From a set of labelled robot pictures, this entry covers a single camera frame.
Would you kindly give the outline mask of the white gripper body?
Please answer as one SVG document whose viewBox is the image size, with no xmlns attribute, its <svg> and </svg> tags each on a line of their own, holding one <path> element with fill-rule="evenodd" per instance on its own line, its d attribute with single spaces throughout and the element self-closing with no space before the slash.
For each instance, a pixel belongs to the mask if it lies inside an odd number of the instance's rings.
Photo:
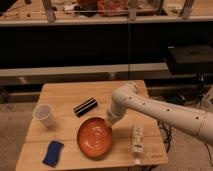
<svg viewBox="0 0 213 171">
<path fill-rule="evenodd" d="M 112 127 L 115 123 L 121 120 L 125 115 L 125 108 L 118 104 L 112 103 L 106 112 L 106 118 L 104 119 L 107 127 Z"/>
</svg>

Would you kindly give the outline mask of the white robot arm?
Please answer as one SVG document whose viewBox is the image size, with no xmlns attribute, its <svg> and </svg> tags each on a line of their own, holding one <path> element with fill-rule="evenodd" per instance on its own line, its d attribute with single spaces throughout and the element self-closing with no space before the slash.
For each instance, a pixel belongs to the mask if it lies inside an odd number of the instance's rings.
<svg viewBox="0 0 213 171">
<path fill-rule="evenodd" d="M 213 113 L 153 100 L 139 95 L 135 82 L 127 82 L 112 92 L 105 123 L 112 127 L 131 109 L 194 136 L 213 146 Z"/>
</svg>

